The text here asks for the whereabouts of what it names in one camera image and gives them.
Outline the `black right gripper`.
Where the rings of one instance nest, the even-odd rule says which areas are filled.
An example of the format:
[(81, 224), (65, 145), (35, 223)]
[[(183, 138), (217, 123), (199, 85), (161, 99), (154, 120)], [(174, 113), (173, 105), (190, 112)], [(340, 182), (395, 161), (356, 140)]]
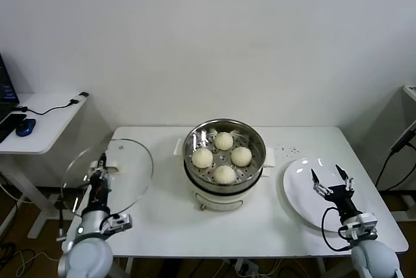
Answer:
[(350, 177), (347, 172), (339, 165), (335, 165), (343, 183), (329, 188), (323, 186), (313, 169), (311, 169), (313, 189), (321, 197), (327, 196), (327, 201), (335, 204), (340, 219), (353, 218), (360, 214), (360, 211), (356, 208), (352, 201), (354, 195), (353, 178)]

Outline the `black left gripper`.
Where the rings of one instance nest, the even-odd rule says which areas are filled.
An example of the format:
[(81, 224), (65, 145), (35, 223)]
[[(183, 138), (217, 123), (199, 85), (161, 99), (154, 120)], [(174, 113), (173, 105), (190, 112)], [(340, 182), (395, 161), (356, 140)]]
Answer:
[(107, 156), (102, 153), (99, 160), (95, 160), (89, 165), (89, 175), (91, 190), (88, 196), (88, 208), (104, 209), (107, 208), (108, 196), (111, 191), (109, 181), (102, 175), (107, 174)]

